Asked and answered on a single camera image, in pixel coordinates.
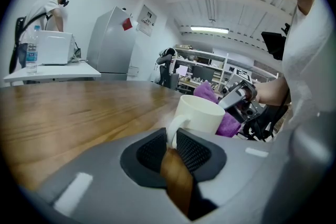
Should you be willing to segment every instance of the ceiling light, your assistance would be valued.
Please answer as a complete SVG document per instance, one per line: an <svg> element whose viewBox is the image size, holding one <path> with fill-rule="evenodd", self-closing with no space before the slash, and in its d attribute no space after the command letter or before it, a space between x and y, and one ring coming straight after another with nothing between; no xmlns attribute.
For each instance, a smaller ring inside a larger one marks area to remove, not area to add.
<svg viewBox="0 0 336 224"><path fill-rule="evenodd" d="M229 33L228 28L206 27L206 26L191 26L190 28L192 31L206 31L206 32L216 32L216 33L222 33L222 34Z"/></svg>

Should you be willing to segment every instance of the backpack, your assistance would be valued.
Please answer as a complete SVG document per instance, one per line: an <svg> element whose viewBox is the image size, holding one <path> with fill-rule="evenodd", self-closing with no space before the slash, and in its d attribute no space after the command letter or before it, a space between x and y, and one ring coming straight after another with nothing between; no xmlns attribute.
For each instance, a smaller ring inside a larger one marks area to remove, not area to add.
<svg viewBox="0 0 336 224"><path fill-rule="evenodd" d="M31 19L28 24L24 27L25 24L25 20L26 17L20 17L16 19L16 24L15 24L15 43L14 43L14 49L13 49L13 53L12 53L12 57L11 57L11 61L9 64L9 74L12 74L16 68L16 63L17 63L17 58L18 58L18 46L20 43L20 36L21 34L26 31L26 29L28 28L29 25L31 25L34 21L36 21L37 19L40 19L41 17L46 16L47 20L51 17L51 16L47 16L46 13L42 13L40 15L35 16L33 19Z"/></svg>

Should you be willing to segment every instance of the refrigerator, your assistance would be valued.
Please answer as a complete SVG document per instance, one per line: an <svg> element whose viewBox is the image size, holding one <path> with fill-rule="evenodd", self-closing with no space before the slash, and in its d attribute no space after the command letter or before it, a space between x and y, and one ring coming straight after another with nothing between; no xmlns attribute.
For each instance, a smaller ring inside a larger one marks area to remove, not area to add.
<svg viewBox="0 0 336 224"><path fill-rule="evenodd" d="M137 22L124 30L129 15L118 7L98 17L88 48L88 64L101 73L97 80L126 80L135 43Z"/></svg>

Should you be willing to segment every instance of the mug handle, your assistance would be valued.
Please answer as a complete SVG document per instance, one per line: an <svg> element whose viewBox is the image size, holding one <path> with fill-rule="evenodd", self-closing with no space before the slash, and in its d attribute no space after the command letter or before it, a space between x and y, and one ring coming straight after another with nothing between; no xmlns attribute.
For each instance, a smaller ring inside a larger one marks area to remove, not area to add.
<svg viewBox="0 0 336 224"><path fill-rule="evenodd" d="M167 143L169 146L173 146L173 140L177 129L180 128L180 126L186 121L190 121L190 118L186 115L179 115L173 119L172 123L167 129Z"/></svg>

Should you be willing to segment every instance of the white mug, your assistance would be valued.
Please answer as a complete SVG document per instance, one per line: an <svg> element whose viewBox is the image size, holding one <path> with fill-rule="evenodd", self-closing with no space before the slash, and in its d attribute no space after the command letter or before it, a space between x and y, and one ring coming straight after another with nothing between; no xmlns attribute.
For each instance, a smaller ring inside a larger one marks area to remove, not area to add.
<svg viewBox="0 0 336 224"><path fill-rule="evenodd" d="M181 96L174 119L167 128L168 145L176 148L175 133L179 127L216 134L224 114L223 108L209 100L193 95Z"/></svg>

